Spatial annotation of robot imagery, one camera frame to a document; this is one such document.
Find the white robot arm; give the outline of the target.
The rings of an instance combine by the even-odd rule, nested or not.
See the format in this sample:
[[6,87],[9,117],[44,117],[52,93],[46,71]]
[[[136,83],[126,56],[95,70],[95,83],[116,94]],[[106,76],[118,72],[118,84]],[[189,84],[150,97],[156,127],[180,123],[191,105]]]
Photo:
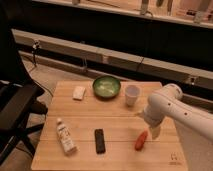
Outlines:
[[176,84],[167,84],[153,91],[147,105],[138,113],[151,128],[158,127],[170,117],[213,141],[213,114],[181,101],[183,92]]

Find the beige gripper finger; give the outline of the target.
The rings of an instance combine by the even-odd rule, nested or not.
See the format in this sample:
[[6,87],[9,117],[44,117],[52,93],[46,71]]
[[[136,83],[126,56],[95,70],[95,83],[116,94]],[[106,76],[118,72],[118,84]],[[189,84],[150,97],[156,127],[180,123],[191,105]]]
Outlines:
[[152,135],[152,139],[155,140],[160,135],[161,127],[160,126],[150,127],[149,130]]
[[138,111],[138,112],[135,113],[135,116],[140,117],[140,118],[144,118],[144,112]]

